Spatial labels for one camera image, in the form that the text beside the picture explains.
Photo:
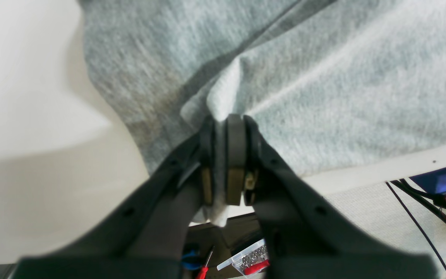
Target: plastic container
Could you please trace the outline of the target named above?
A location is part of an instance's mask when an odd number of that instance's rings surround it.
[[[258,273],[269,266],[268,251],[264,239],[220,263],[216,269],[221,270],[228,265],[233,265],[245,278],[249,278],[249,275]]]

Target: screwdriver handle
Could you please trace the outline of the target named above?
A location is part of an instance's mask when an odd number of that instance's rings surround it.
[[[255,265],[251,265],[248,268],[244,269],[244,275],[250,275],[253,273],[262,270],[265,267],[269,266],[269,260],[265,260],[264,262],[256,263]]]
[[[199,274],[197,274],[197,277],[195,279],[204,279],[206,277],[206,273],[208,272],[208,267],[202,267]]]

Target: white surface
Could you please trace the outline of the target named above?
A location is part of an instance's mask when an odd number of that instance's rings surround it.
[[[0,1],[0,264],[52,251],[147,177],[90,84],[76,1]]]

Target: gray cloth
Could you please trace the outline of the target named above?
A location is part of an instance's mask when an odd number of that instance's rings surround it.
[[[82,0],[85,59],[148,170],[204,116],[299,175],[446,143],[446,1]]]

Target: red screwdriver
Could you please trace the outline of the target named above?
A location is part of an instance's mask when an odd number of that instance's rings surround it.
[[[199,274],[197,274],[196,279],[205,279],[206,277],[206,273],[208,272],[208,264],[209,264],[209,259],[211,258],[212,254],[213,254],[213,250],[214,250],[214,246],[211,247],[211,250],[209,251],[209,255],[208,255],[208,259],[206,260],[206,264],[203,265],[203,267],[201,268],[201,271],[199,272]]]

